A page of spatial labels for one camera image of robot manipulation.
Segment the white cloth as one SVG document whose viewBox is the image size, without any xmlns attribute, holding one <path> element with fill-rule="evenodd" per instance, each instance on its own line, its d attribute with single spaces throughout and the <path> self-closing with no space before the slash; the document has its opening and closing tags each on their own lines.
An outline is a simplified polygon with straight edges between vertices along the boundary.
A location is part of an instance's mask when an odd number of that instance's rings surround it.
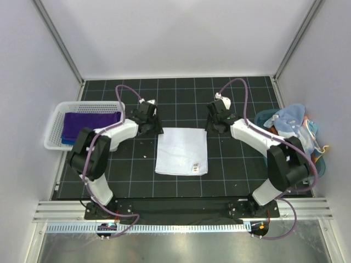
<svg viewBox="0 0 351 263">
<path fill-rule="evenodd" d="M 155 172 L 174 176 L 207 174 L 207 132 L 199 128 L 164 128 L 158 136 Z"/>
</svg>

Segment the purple towel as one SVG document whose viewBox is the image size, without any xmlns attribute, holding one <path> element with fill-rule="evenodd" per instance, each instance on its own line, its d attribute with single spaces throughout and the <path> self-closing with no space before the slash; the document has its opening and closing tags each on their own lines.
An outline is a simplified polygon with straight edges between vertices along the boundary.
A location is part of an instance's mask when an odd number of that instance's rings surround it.
<svg viewBox="0 0 351 263">
<path fill-rule="evenodd" d="M 121 112 L 113 113 L 66 113 L 62 135 L 76 139 L 83 128 L 99 129 L 119 122 Z"/>
</svg>

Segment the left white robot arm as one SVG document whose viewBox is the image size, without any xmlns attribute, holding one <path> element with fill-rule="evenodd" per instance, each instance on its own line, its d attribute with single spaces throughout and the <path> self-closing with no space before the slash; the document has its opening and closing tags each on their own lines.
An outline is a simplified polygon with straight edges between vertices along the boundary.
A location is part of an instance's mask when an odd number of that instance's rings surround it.
<svg viewBox="0 0 351 263">
<path fill-rule="evenodd" d="M 103 219 L 111 219 L 117 212 L 116 197 L 105 176 L 110 150 L 140 135 L 163 134 L 156 100 L 141 99 L 139 102 L 139 107 L 129 117 L 122 112 L 116 124 L 94 130 L 83 128 L 67 155 L 70 167 L 81 177 Z"/>
</svg>

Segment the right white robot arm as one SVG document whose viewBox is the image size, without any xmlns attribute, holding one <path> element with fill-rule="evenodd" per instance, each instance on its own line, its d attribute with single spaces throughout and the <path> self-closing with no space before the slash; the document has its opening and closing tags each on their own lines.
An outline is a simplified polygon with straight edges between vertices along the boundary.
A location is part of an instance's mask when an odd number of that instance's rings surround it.
<svg viewBox="0 0 351 263">
<path fill-rule="evenodd" d="M 247 197 L 248 213 L 260 217 L 276 198 L 311 175 L 317 178 L 318 173 L 297 137 L 284 138 L 265 131 L 232 113 L 229 102 L 224 98 L 207 104 L 206 130 L 230 132 L 232 138 L 248 144 L 267 159 L 268 178 Z"/>
</svg>

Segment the teal translucent laundry basket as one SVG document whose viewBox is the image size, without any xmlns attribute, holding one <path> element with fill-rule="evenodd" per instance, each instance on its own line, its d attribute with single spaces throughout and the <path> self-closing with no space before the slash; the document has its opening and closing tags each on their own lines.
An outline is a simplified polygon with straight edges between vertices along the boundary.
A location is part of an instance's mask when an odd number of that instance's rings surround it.
<svg viewBox="0 0 351 263">
<path fill-rule="evenodd" d="M 276 112 L 278 112 L 278 109 L 272 109 L 272 110 L 264 110 L 259 112 L 255 118 L 254 118 L 254 124 L 265 129 L 264 127 L 264 123 Z M 312 153 L 312 155 L 310 156 L 310 159 L 314 162 L 314 155 Z M 318 172 L 318 177 L 322 177 L 325 173 L 326 170 L 326 164 L 325 161 L 323 159 L 323 157 L 321 157 L 316 163 L 314 163 Z"/>
</svg>

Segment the brown cloth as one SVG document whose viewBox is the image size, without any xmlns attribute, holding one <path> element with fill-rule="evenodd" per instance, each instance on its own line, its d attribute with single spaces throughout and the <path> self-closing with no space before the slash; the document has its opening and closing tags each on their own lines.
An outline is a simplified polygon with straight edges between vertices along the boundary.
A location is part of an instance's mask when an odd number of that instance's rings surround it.
<svg viewBox="0 0 351 263">
<path fill-rule="evenodd" d="M 278 135 L 278 131 L 276 130 L 276 128 L 274 126 L 267 128 L 266 130 L 272 134 Z"/>
</svg>

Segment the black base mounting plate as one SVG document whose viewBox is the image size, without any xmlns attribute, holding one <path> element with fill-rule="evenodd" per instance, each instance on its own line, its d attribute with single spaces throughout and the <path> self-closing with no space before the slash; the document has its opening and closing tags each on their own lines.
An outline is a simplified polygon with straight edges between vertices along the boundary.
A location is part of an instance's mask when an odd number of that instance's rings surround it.
<svg viewBox="0 0 351 263">
<path fill-rule="evenodd" d="M 112 211 L 127 215 L 121 219 L 130 224 L 139 214 L 138 225 L 231 225 L 244 220 L 276 219 L 278 204 L 271 201 L 258 207 L 240 197 L 181 197 L 181 198 L 118 198 Z"/>
</svg>

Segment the white perforated plastic basket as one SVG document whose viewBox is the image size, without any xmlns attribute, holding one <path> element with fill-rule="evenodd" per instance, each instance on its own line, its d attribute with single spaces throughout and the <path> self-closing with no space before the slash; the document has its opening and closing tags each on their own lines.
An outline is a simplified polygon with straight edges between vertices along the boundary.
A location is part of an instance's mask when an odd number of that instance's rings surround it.
<svg viewBox="0 0 351 263">
<path fill-rule="evenodd" d="M 66 101 L 55 108 L 49 121 L 44 147 L 70 151 L 83 128 L 99 129 L 121 120 L 124 103 L 118 101 Z"/>
</svg>

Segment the yellow patterned cloth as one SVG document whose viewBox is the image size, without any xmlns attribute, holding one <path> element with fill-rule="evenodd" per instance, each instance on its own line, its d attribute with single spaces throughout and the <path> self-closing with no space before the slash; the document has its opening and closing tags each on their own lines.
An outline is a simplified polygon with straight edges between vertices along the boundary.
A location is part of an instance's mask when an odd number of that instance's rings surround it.
<svg viewBox="0 0 351 263">
<path fill-rule="evenodd" d="M 318 148 L 316 147 L 313 155 L 314 155 L 314 163 L 316 163 L 325 153 L 326 151 L 329 149 L 329 145 L 325 145 L 322 148 Z"/>
</svg>

